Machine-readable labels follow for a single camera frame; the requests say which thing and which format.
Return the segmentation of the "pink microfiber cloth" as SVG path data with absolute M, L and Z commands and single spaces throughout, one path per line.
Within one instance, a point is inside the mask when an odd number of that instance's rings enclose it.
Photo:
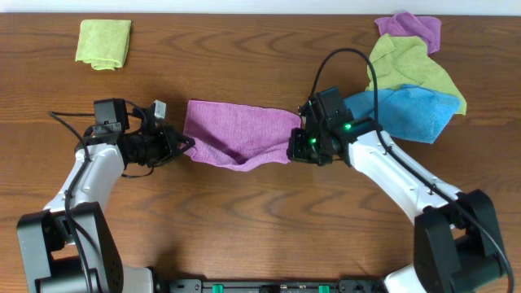
M 288 164 L 291 131 L 298 115 L 276 108 L 191 100 L 183 134 L 195 140 L 187 155 L 195 162 L 239 172 L 262 164 Z

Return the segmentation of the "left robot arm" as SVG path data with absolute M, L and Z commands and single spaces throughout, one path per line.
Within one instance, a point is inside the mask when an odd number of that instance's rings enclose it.
M 103 211 L 128 164 L 158 168 L 194 144 L 169 125 L 133 135 L 111 131 L 84 137 L 58 194 L 17 223 L 28 291 L 156 291 L 151 269 L 123 264 Z

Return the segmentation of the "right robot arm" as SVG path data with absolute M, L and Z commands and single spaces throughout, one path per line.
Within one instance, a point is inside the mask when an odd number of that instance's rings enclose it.
M 288 157 L 323 166 L 334 158 L 365 174 L 414 225 L 414 261 L 383 279 L 388 292 L 475 292 L 514 272 L 492 200 L 464 193 L 404 153 L 371 119 L 291 132 Z

